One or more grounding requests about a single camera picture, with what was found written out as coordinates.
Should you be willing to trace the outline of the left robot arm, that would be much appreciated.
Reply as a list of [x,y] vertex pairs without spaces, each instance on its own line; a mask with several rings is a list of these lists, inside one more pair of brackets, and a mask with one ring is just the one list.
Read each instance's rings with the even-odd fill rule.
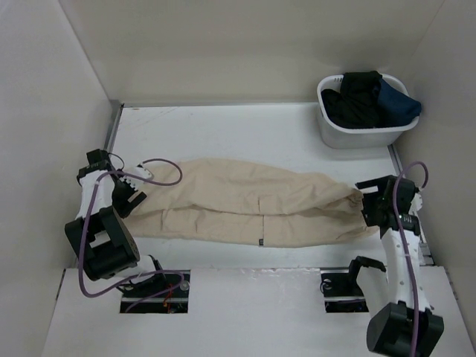
[[153,183],[154,175],[143,164],[125,170],[115,168],[111,153],[95,149],[87,153],[88,164],[79,170],[81,204],[75,219],[65,224],[65,234],[83,270],[79,273],[82,293],[92,298],[85,280],[114,276],[126,279],[118,289],[128,297],[159,296],[170,287],[160,263],[142,257],[124,224],[124,219],[147,195],[139,190]]

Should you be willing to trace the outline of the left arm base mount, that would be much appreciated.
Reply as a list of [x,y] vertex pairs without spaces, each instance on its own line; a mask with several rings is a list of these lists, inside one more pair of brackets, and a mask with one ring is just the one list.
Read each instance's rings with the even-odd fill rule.
[[186,314],[190,294],[190,271],[149,277],[119,288],[121,314]]

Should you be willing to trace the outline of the beige trousers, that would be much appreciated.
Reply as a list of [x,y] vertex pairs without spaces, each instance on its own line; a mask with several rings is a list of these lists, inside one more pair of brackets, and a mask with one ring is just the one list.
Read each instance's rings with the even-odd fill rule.
[[323,173],[224,158],[180,163],[181,182],[143,186],[125,223],[135,237],[196,239],[264,248],[304,248],[374,235],[362,193]]

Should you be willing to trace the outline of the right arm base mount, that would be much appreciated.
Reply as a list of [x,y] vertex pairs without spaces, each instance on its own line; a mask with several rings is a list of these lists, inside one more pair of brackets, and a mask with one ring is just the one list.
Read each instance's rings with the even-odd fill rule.
[[369,312],[362,290],[347,269],[321,270],[320,291],[326,313]]

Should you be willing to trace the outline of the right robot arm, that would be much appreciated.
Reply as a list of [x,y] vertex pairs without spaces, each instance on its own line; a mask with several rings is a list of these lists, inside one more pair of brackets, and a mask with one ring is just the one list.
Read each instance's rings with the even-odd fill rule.
[[387,259],[358,256],[344,278],[350,292],[363,293],[370,313],[367,348],[382,356],[429,356],[444,322],[431,311],[419,271],[420,189],[395,176],[361,181],[356,187],[364,192],[364,221],[379,228]]

